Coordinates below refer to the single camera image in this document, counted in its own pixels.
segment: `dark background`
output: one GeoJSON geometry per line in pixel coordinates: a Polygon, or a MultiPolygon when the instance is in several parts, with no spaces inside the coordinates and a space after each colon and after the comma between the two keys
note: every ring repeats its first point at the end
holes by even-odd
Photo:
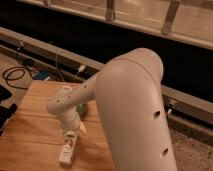
{"type": "Polygon", "coordinates": [[[163,84],[213,102],[213,52],[97,21],[4,0],[0,26],[106,63],[146,47],[164,63],[163,84]]]}

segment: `hole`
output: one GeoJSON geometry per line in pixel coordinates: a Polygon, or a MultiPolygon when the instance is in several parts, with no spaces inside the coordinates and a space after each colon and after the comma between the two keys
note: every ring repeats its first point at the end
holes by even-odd
{"type": "Polygon", "coordinates": [[[166,149],[162,152],[161,158],[162,158],[162,157],[165,157],[165,156],[168,154],[168,152],[169,152],[169,149],[166,148],[166,149]]]}
{"type": "Polygon", "coordinates": [[[157,119],[159,116],[160,116],[160,111],[155,112],[153,115],[154,119],[157,119]]]}

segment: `cable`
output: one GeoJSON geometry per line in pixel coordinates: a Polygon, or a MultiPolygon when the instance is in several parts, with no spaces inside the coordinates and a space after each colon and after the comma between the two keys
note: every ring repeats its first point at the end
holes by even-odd
{"type": "Polygon", "coordinates": [[[9,87],[12,87],[12,88],[17,88],[17,89],[22,89],[22,90],[27,90],[28,88],[25,88],[25,87],[19,87],[19,86],[14,86],[12,84],[9,83],[9,81],[16,81],[16,80],[19,80],[21,79],[22,77],[24,77],[26,71],[29,73],[30,77],[33,79],[33,76],[32,76],[32,73],[31,71],[27,68],[27,67],[11,67],[11,68],[8,68],[6,69],[3,74],[2,74],[2,77],[3,79],[5,80],[6,84],[9,86],[9,87]],[[13,78],[10,78],[12,74],[14,74],[15,72],[22,72],[21,75],[17,76],[17,77],[13,77],[13,78]]]}
{"type": "MultiPolygon", "coordinates": [[[[33,60],[32,59],[22,59],[19,58],[19,51],[21,49],[20,48],[17,48],[17,51],[16,51],[16,60],[18,61],[19,64],[25,64],[25,65],[28,65],[28,64],[32,64],[33,63],[33,60]]],[[[24,77],[26,71],[29,73],[30,77],[33,79],[33,75],[32,75],[32,71],[27,67],[27,66],[20,66],[20,67],[11,67],[11,68],[8,68],[6,69],[3,74],[2,74],[2,77],[3,79],[5,80],[6,84],[9,86],[9,87],[12,87],[12,88],[17,88],[17,89],[22,89],[22,90],[27,90],[28,88],[25,88],[25,87],[19,87],[19,86],[14,86],[12,84],[9,83],[9,81],[16,81],[16,80],[19,80],[21,79],[22,77],[24,77]],[[13,75],[15,72],[22,72],[21,75],[17,76],[17,77],[13,77],[11,78],[11,75],[13,75]]]]}
{"type": "Polygon", "coordinates": [[[58,68],[58,54],[55,54],[55,67],[56,67],[56,71],[57,71],[59,77],[61,78],[61,80],[63,82],[65,82],[64,76],[63,76],[63,74],[61,73],[61,71],[58,68]]]}
{"type": "Polygon", "coordinates": [[[75,83],[76,78],[78,77],[78,74],[80,74],[81,72],[84,72],[84,70],[86,69],[86,65],[81,65],[78,68],[78,72],[75,74],[74,78],[73,78],[73,83],[75,83]]]}

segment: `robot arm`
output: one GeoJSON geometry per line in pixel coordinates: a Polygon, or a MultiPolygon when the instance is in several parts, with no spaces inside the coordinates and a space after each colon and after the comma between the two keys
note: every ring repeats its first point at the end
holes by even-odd
{"type": "Polygon", "coordinates": [[[79,88],[52,97],[48,110],[72,125],[69,110],[96,99],[117,170],[177,171],[161,96],[162,75],[158,55],[136,49],[111,60],[79,88]]]}

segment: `wooden surface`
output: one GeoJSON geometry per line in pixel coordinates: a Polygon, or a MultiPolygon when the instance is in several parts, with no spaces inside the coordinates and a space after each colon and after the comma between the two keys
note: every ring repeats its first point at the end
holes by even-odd
{"type": "Polygon", "coordinates": [[[113,171],[114,165],[95,102],[88,103],[84,123],[88,135],[79,137],[73,164],[62,167],[58,156],[63,144],[58,120],[46,110],[46,101],[62,85],[33,81],[16,114],[0,137],[0,170],[4,171],[113,171]]]}

